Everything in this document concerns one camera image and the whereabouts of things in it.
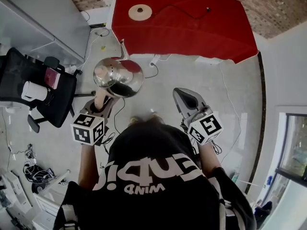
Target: white cable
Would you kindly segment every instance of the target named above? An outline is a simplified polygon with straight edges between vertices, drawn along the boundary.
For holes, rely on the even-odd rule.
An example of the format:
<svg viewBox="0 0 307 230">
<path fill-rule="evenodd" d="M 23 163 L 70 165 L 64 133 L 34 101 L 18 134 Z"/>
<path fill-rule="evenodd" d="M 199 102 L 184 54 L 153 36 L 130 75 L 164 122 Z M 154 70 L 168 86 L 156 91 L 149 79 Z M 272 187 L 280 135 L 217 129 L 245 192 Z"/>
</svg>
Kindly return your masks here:
<svg viewBox="0 0 307 230">
<path fill-rule="evenodd" d="M 33 171 L 34 171 L 34 169 L 35 169 L 34 166 L 33 166 L 33 165 L 30 166 L 30 165 L 31 165 L 30 161 L 26 161 L 26 162 L 24 163 L 24 167 L 25 167 L 25 164 L 26 164 L 26 163 L 29 163 L 29 164 L 28 164 L 29 167 L 26 168 L 26 169 L 28 169 L 29 172 L 28 172 L 28 173 L 25 173 L 25 172 L 24 172 L 24 174 L 32 174 Z"/>
<path fill-rule="evenodd" d="M 249 184 L 249 185 L 252 185 L 252 186 L 260 186 L 260 185 L 257 185 L 257 184 L 253 184 L 253 183 L 250 183 L 250 182 L 245 182 L 245 181 L 241 181 L 241 180 L 237 180 L 239 182 L 243 182 L 243 183 L 246 183 L 246 184 Z"/>
<path fill-rule="evenodd" d="M 167 61 L 167 60 L 171 57 L 171 55 L 172 55 L 172 54 L 170 54 L 169 57 L 168 57 L 167 59 L 160 59 L 160 58 L 159 58 L 158 60 L 159 60 L 159 61 Z"/>
<path fill-rule="evenodd" d="M 47 174 L 43 174 L 43 176 L 39 177 L 36 176 L 38 174 L 41 174 L 42 172 L 46 172 Z M 33 178 L 45 178 L 47 175 L 50 175 L 51 178 L 53 177 L 53 175 L 49 171 L 38 171 L 33 175 Z"/>
<path fill-rule="evenodd" d="M 233 108 L 233 110 L 234 110 L 236 116 L 238 117 L 239 127 L 240 127 L 240 132 L 239 132 L 239 134 L 238 134 L 238 137 L 236 138 L 236 140 L 235 140 L 234 144 L 232 145 L 231 149 L 230 149 L 230 150 L 227 152 L 227 154 L 223 157 L 223 159 L 222 159 L 222 161 L 221 161 L 221 164 L 222 164 L 223 161 L 224 161 L 224 159 L 225 159 L 225 158 L 228 156 L 228 154 L 231 152 L 232 148 L 234 148 L 236 142 L 238 141 L 238 139 L 239 139 L 239 137 L 240 137 L 240 135 L 241 135 L 242 129 L 241 129 L 241 120 L 240 120 L 240 117 L 239 117 L 238 113 L 236 113 L 235 106 L 234 106 L 234 104 L 232 103 L 232 101 L 231 101 L 231 99 L 230 99 L 230 97 L 229 97 L 229 94 L 228 94 L 228 89 L 227 89 L 227 86 L 226 86 L 226 83 L 225 83 L 225 80 L 224 80 L 224 73 L 223 73 L 223 70 L 222 70 L 222 68 L 221 68 L 221 64 L 219 64 L 219 67 L 220 67 L 220 70 L 221 70 L 221 73 L 222 73 L 223 83 L 224 83 L 224 86 L 225 86 L 225 88 L 226 88 L 228 100 L 230 101 L 230 103 L 231 103 L 231 105 L 232 105 L 232 108 Z"/>
<path fill-rule="evenodd" d="M 95 28 L 95 29 L 91 30 L 90 33 L 92 33 L 93 31 L 96 31 L 96 30 L 100 30 L 100 29 L 106 29 L 106 28 L 104 28 L 104 27 Z M 81 70 L 83 69 L 85 63 L 87 62 L 88 58 L 89 58 L 90 55 L 91 55 L 92 45 L 93 45 L 93 43 L 94 43 L 99 37 L 100 37 L 100 35 L 98 35 L 97 38 L 95 38 L 95 39 L 92 41 L 92 43 L 91 43 L 91 45 L 90 45 L 90 50 L 89 50 L 89 52 L 88 52 L 88 56 L 86 56 L 85 62 L 84 62 L 82 65 L 78 66 L 77 69 L 78 69 L 78 68 L 81 68 Z"/>
</svg>

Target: red cloth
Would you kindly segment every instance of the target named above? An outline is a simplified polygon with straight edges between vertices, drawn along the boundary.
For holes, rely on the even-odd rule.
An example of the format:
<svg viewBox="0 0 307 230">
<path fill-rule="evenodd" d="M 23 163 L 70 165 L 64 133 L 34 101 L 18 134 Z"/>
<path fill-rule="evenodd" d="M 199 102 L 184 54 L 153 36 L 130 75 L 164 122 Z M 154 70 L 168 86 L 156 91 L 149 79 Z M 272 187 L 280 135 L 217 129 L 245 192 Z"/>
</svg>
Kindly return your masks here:
<svg viewBox="0 0 307 230">
<path fill-rule="evenodd" d="M 128 16 L 136 4 L 146 4 L 153 14 L 145 21 Z M 129 54 L 182 54 L 232 59 L 238 63 L 258 53 L 255 39 L 241 2 L 237 0 L 116 0 L 112 29 L 125 39 Z"/>
</svg>

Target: metal kettle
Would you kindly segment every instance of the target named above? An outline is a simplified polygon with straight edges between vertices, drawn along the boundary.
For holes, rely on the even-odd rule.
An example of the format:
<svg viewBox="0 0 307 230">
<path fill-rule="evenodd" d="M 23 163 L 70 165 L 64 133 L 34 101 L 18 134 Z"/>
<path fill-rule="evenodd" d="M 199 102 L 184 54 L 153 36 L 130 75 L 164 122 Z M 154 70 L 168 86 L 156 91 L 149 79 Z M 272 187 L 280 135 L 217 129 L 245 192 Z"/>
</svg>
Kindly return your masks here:
<svg viewBox="0 0 307 230">
<path fill-rule="evenodd" d="M 110 57 L 99 61 L 94 69 L 93 78 L 96 85 L 106 89 L 116 97 L 132 97 L 143 84 L 143 71 L 139 64 L 129 60 L 129 54 L 120 42 L 121 57 Z"/>
</svg>

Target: gray cabinet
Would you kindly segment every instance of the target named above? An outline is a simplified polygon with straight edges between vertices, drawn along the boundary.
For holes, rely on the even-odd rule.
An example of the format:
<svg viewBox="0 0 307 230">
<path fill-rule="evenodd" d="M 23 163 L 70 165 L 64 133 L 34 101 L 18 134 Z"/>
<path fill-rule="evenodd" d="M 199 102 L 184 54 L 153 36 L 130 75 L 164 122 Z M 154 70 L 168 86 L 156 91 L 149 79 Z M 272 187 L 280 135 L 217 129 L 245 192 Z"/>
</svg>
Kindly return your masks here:
<svg viewBox="0 0 307 230">
<path fill-rule="evenodd" d="M 41 61 L 84 62 L 89 33 L 71 0 L 0 0 L 0 43 Z"/>
</svg>

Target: concrete floor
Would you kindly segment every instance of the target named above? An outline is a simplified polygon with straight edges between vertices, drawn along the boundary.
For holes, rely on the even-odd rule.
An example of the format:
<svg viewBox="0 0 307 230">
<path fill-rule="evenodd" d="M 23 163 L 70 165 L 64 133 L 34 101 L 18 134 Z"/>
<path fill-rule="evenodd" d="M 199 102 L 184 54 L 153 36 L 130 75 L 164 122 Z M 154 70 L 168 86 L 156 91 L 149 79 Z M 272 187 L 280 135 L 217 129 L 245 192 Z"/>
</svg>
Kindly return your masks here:
<svg viewBox="0 0 307 230">
<path fill-rule="evenodd" d="M 91 33 L 88 45 L 96 37 L 97 35 Z M 88 93 L 95 90 L 93 69 L 96 63 L 103 58 L 119 55 L 120 47 L 112 34 L 98 38 L 92 45 L 90 57 L 83 68 L 83 75 L 78 76 L 76 92 Z M 222 161 L 226 156 L 222 166 L 228 174 L 239 172 L 239 179 L 248 181 L 257 152 L 262 115 L 258 59 L 253 57 L 236 65 L 230 60 L 221 63 L 229 96 L 240 117 L 242 129 L 238 142 L 231 149 L 240 132 L 240 127 L 238 118 L 227 98 L 221 70 L 218 65 L 196 63 L 196 58 L 172 55 L 167 61 L 158 61 L 159 74 L 154 78 L 145 79 L 141 91 L 134 97 L 126 99 L 125 108 L 116 117 L 116 127 L 121 132 L 127 127 L 131 116 L 146 116 L 151 110 L 157 111 L 165 123 L 179 127 L 182 116 L 175 106 L 172 91 L 175 87 L 184 87 L 196 91 L 202 95 L 214 111 L 218 112 L 224 125 L 224 131 L 215 140 L 223 149 L 222 154 L 218 155 L 219 160 Z M 152 57 L 132 56 L 131 59 L 139 63 L 145 76 L 152 76 L 156 73 L 156 69 L 149 66 Z M 75 99 L 73 103 L 75 112 L 82 109 L 88 100 L 90 98 Z M 116 132 L 113 117 L 122 106 L 123 100 L 119 100 L 114 106 L 107 124 L 110 128 L 107 135 Z M 13 152 L 26 150 L 27 145 L 31 143 L 34 146 L 37 162 L 41 167 L 44 169 L 51 168 L 56 175 L 60 175 L 69 169 L 71 173 L 67 179 L 77 181 L 81 146 L 72 140 L 70 128 L 72 117 L 70 115 L 59 129 L 49 123 L 42 123 L 39 134 L 29 130 L 27 123 L 28 108 L 26 106 L 11 115 L 3 110 L 3 115 L 7 124 L 8 142 L 12 143 Z M 40 114 L 33 110 L 32 116 L 39 118 Z M 0 119 L 0 127 L 1 131 L 4 131 L 2 118 Z M 0 133 L 0 167 L 6 170 L 9 151 L 5 147 L 4 134 L 4 132 Z M 103 147 L 96 147 L 95 150 L 97 166 L 100 167 L 100 163 L 105 165 L 107 154 Z M 16 155 L 15 161 L 11 157 L 9 169 L 19 174 L 30 202 L 37 209 L 31 192 L 31 184 L 25 179 L 22 172 L 24 162 L 23 154 Z M 237 185 L 241 190 L 246 187 L 246 184 L 242 182 L 237 182 Z M 35 213 L 28 213 L 28 218 L 31 218 L 30 215 L 34 216 Z"/>
</svg>

